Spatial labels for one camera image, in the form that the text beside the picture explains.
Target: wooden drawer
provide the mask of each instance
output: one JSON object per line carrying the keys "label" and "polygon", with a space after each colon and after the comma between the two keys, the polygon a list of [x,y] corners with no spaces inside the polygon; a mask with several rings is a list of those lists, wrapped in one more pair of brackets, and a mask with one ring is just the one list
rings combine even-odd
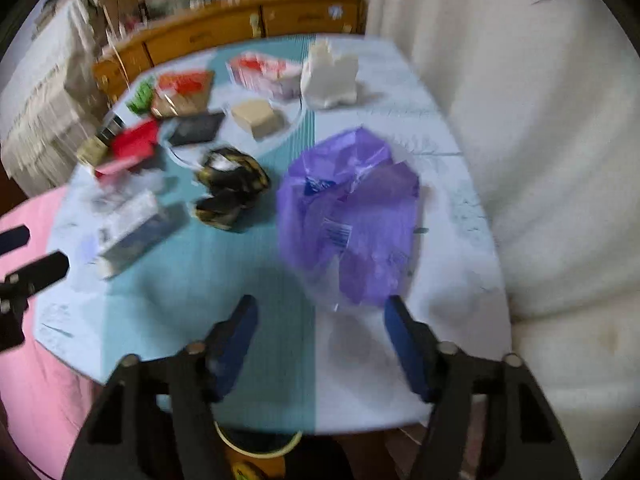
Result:
{"label": "wooden drawer", "polygon": [[313,34],[358,30],[356,2],[302,2],[273,4],[262,8],[267,36],[285,34]]}
{"label": "wooden drawer", "polygon": [[146,42],[154,65],[235,41],[261,38],[260,9],[228,12],[173,28]]}
{"label": "wooden drawer", "polygon": [[[146,54],[144,46],[136,45],[120,52],[120,58],[127,71],[129,82],[133,82],[140,73],[151,68],[151,60]],[[104,59],[94,65],[94,76],[98,87],[103,92],[109,94],[113,89],[127,87],[127,82],[122,73],[120,62],[117,57]]]}

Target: purple plastic bag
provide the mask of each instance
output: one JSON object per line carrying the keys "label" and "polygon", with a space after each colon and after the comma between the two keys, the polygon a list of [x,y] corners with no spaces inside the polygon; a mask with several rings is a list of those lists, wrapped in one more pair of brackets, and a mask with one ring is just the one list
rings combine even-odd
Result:
{"label": "purple plastic bag", "polygon": [[339,291],[351,304],[382,306],[401,285],[417,219],[418,176],[394,164],[366,128],[303,152],[278,190],[280,253],[307,284],[326,288],[338,262]]}

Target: table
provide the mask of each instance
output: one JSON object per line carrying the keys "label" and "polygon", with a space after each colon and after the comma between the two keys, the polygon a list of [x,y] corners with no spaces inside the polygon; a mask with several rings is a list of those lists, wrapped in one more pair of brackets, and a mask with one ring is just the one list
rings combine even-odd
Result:
{"label": "table", "polygon": [[[420,225],[408,284],[409,310],[440,339],[470,354],[499,359],[511,331],[494,241],[464,158],[418,77],[392,43],[328,36],[338,52],[360,59],[355,107],[312,112],[287,106],[290,128],[265,143],[231,120],[220,139],[256,156],[277,187],[302,149],[364,124],[387,140],[396,161],[420,176]],[[225,60],[243,50],[302,60],[311,36],[260,40],[206,51],[151,72],[210,67],[216,80],[209,108],[246,97],[229,82]],[[116,106],[127,124],[138,118]],[[180,209],[203,193],[192,174],[166,158],[165,205]],[[77,168],[60,206],[49,250],[68,254],[68,279],[39,298],[36,338],[76,370],[105,381],[120,357],[169,355],[225,319],[244,293],[261,306],[260,327],[235,390],[213,407],[223,424],[255,430],[341,433],[396,427],[426,418],[430,407],[411,393],[382,313],[315,308],[276,252],[274,195],[261,197],[259,220],[242,234],[187,219],[185,225],[110,282],[80,263],[79,241],[99,219],[86,204],[92,179]]]}

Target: white cloth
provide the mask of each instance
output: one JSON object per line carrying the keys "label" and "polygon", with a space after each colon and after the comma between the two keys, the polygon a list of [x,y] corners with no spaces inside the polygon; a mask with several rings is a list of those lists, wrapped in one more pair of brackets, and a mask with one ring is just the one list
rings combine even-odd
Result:
{"label": "white cloth", "polygon": [[69,0],[0,94],[2,165],[30,196],[68,180],[75,150],[106,112],[92,75],[92,21],[87,0]]}
{"label": "white cloth", "polygon": [[640,60],[601,0],[369,0],[490,216],[514,346],[586,479],[640,416]]}

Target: bolt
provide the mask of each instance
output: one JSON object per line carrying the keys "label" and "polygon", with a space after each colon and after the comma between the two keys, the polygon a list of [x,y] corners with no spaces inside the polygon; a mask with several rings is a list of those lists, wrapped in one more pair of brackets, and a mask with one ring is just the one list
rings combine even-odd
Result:
{"label": "bolt", "polygon": [[206,349],[207,349],[207,345],[205,345],[202,341],[195,341],[187,345],[187,354],[189,355],[202,354]]}
{"label": "bolt", "polygon": [[120,365],[128,368],[133,365],[137,365],[140,362],[140,357],[135,354],[125,355],[120,361]]}
{"label": "bolt", "polygon": [[441,354],[455,355],[458,353],[458,345],[451,341],[443,341],[439,343],[438,350]]}
{"label": "bolt", "polygon": [[514,368],[519,368],[522,366],[522,359],[520,359],[516,354],[505,355],[504,362],[509,366],[513,366]]}

